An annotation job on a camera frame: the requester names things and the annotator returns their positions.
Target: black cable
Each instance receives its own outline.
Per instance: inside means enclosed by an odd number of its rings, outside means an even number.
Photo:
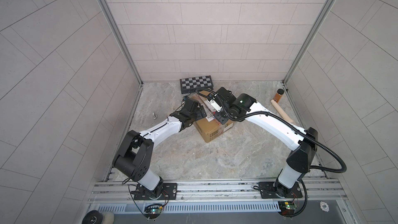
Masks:
[[[135,200],[134,200],[134,197],[133,197],[132,194],[131,194],[130,185],[128,185],[128,187],[129,187],[129,193],[130,193],[130,196],[131,196],[132,201],[134,202],[134,204],[135,204],[135,206],[138,208],[138,210],[142,213],[142,215],[146,218],[145,214],[144,214],[144,213],[141,211],[141,209],[138,207],[137,203],[136,203]]]
[[[304,211],[304,208],[307,206],[307,201],[308,201],[308,195],[307,195],[307,189],[304,185],[304,182],[300,179],[301,184],[302,184],[302,189],[304,190],[304,204],[301,206],[301,209],[297,212],[295,212],[294,214],[291,215],[284,215],[284,217],[295,217],[298,216],[299,214],[301,214]]]
[[[196,89],[196,93],[197,94],[199,94],[199,90],[213,93],[214,94],[213,97],[216,97],[221,102],[221,107],[224,109],[224,112],[225,112],[226,116],[229,119],[231,119],[232,121],[242,121],[242,120],[244,120],[244,119],[246,119],[248,117],[251,117],[251,116],[254,116],[254,115],[259,115],[259,114],[263,114],[265,116],[270,116],[270,117],[276,118],[277,120],[281,121],[282,123],[284,123],[285,125],[290,127],[296,134],[306,138],[311,143],[313,143],[313,144],[321,147],[322,149],[324,149],[326,152],[328,152],[330,155],[332,155],[332,157],[334,157],[341,165],[341,169],[332,169],[332,168],[327,168],[327,167],[323,167],[323,166],[310,166],[310,169],[320,169],[320,170],[323,170],[323,171],[334,172],[334,173],[346,172],[346,170],[347,170],[346,163],[335,152],[333,152],[331,149],[329,149],[325,145],[321,144],[320,142],[316,141],[314,138],[302,133],[300,130],[298,130],[296,127],[294,127],[292,124],[290,124],[289,122],[287,122],[283,118],[279,117],[278,115],[273,114],[272,112],[257,111],[257,112],[248,113],[248,114],[246,114],[246,115],[244,115],[242,117],[239,117],[239,118],[234,118],[234,117],[232,117],[229,114],[228,111],[226,111],[227,108],[225,106],[225,103],[224,103],[224,101],[222,100],[222,98],[221,98],[221,96],[219,94],[217,94],[216,92],[214,92],[213,90],[210,90],[208,88],[198,88],[198,89]]]

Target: cardboard box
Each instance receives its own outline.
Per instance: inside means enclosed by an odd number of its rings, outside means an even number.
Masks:
[[[209,122],[206,118],[202,118],[193,124],[206,143],[212,141],[234,126],[232,120],[228,120],[225,124],[221,124],[215,119]]]

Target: wooden rolling pin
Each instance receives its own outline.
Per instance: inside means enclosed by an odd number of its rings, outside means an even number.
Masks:
[[[279,114],[281,115],[281,117],[286,120],[287,122],[293,124],[293,125],[297,125],[296,122],[294,120],[291,119],[291,117],[289,117],[289,115],[286,114],[286,112],[282,109],[282,107],[279,106],[278,103],[276,103],[275,100],[271,100],[271,104],[275,107],[276,111],[279,112]]]

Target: metal vent grille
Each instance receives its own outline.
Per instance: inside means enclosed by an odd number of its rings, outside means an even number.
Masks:
[[[144,206],[138,203],[141,210]],[[140,214],[134,204],[115,203],[99,204],[98,211],[115,214]],[[215,212],[280,212],[276,201],[253,202],[170,202],[163,213],[215,213]]]
[[[117,212],[124,212],[126,208],[125,203],[121,204],[100,204],[98,211],[99,212],[112,212],[112,213],[117,213]]]

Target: folding chess board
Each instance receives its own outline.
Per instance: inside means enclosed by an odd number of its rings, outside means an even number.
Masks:
[[[180,79],[180,84],[182,94],[195,92],[198,87],[213,89],[213,82],[210,75]]]

